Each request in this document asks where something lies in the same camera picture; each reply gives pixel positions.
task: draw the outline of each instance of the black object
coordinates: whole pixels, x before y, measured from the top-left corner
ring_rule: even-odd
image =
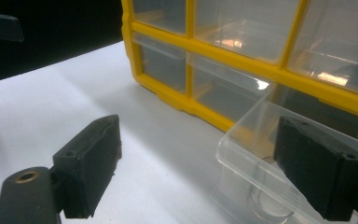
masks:
[[[54,166],[22,170],[5,180],[0,224],[61,223],[93,216],[121,159],[118,116],[94,120],[54,156]]]
[[[274,160],[323,218],[351,219],[358,152],[306,122],[281,117]]]
[[[0,14],[0,39],[18,42],[24,40],[17,18]]]

